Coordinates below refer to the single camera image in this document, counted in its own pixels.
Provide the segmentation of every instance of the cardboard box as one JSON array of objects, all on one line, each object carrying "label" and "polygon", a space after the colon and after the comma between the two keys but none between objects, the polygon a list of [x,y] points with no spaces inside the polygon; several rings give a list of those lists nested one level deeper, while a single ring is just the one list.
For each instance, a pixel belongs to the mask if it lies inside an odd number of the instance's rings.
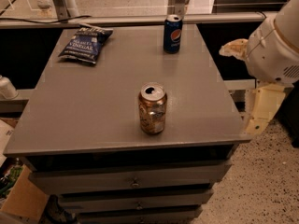
[{"label": "cardboard box", "polygon": [[27,224],[39,222],[49,195],[28,180],[30,172],[24,165],[21,175],[0,210],[0,224],[12,224],[13,221]]}]

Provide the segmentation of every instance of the drawer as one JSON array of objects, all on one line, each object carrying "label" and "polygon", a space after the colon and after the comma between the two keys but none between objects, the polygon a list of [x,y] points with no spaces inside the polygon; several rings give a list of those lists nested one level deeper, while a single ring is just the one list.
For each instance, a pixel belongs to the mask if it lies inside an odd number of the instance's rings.
[{"label": "drawer", "polygon": [[79,214],[78,221],[81,224],[164,224],[180,220],[189,223],[188,221],[197,218],[201,212],[202,209],[199,206],[184,206],[142,211]]},{"label": "drawer", "polygon": [[212,195],[209,185],[67,194],[59,205],[68,213],[144,210],[154,207],[201,205]]},{"label": "drawer", "polygon": [[32,173],[30,180],[47,194],[146,189],[220,181],[229,161],[194,161],[125,168]]}]

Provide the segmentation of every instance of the snack bag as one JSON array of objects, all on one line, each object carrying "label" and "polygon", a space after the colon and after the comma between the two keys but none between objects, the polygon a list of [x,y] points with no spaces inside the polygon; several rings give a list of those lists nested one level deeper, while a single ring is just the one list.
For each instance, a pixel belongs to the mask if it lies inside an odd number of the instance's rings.
[{"label": "snack bag", "polygon": [[112,29],[83,25],[65,46],[59,57],[96,64],[101,48],[112,35]]}]

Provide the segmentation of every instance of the can lid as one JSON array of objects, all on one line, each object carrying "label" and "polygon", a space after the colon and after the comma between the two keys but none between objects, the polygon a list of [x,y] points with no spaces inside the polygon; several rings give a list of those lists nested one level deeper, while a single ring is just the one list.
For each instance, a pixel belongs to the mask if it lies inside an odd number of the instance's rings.
[{"label": "can lid", "polygon": [[158,101],[165,96],[164,87],[156,82],[145,84],[141,88],[141,95],[149,101]]},{"label": "can lid", "polygon": [[171,14],[171,15],[168,15],[167,16],[167,20],[168,21],[172,21],[172,22],[175,22],[175,21],[181,21],[182,20],[182,17],[177,15],[177,14]]}]

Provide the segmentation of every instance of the table top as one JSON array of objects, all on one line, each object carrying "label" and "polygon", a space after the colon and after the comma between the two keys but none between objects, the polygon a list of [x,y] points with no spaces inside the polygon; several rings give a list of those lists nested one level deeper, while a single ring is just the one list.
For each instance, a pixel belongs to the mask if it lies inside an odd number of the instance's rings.
[{"label": "table top", "polygon": [[[115,28],[97,64],[59,58],[64,30],[8,142],[8,156],[247,142],[242,120],[193,24],[177,54],[163,51],[163,26]],[[162,133],[145,134],[137,96],[147,82],[168,96]]]}]

